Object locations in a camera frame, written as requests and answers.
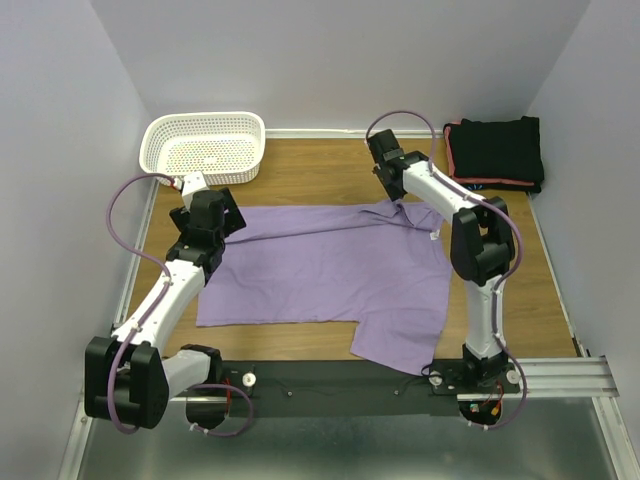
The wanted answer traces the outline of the purple t-shirt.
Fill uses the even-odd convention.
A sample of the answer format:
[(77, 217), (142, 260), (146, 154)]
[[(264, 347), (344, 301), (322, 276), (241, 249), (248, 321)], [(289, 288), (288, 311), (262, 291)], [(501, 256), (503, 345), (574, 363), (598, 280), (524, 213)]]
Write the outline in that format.
[(196, 324), (354, 321), (352, 354), (421, 375), (444, 329), (452, 266), (425, 203), (241, 210)]

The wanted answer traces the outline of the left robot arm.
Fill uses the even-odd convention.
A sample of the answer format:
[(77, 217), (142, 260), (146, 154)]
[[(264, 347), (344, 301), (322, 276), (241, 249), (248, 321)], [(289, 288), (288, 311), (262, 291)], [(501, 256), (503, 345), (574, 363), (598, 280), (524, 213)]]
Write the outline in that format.
[(170, 399), (185, 390), (209, 395), (225, 385), (217, 349), (188, 345), (168, 359), (162, 353), (186, 307), (221, 265), (227, 237), (246, 222), (227, 188), (195, 192), (170, 218), (179, 237), (159, 262), (155, 285), (121, 327), (93, 338), (85, 350), (85, 412), (124, 434), (155, 428)]

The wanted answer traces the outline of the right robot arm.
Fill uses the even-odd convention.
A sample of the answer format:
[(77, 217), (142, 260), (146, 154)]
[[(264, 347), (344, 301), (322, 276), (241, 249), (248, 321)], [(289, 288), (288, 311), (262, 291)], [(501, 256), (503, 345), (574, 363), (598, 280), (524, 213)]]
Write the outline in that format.
[(468, 332), (462, 357), (435, 361), (430, 380), (480, 392), (509, 368), (502, 335), (503, 284), (516, 254), (506, 203), (486, 199), (447, 178), (419, 151), (406, 153), (387, 129), (366, 138), (373, 173), (393, 201), (412, 194), (451, 228), (450, 261), (465, 283)]

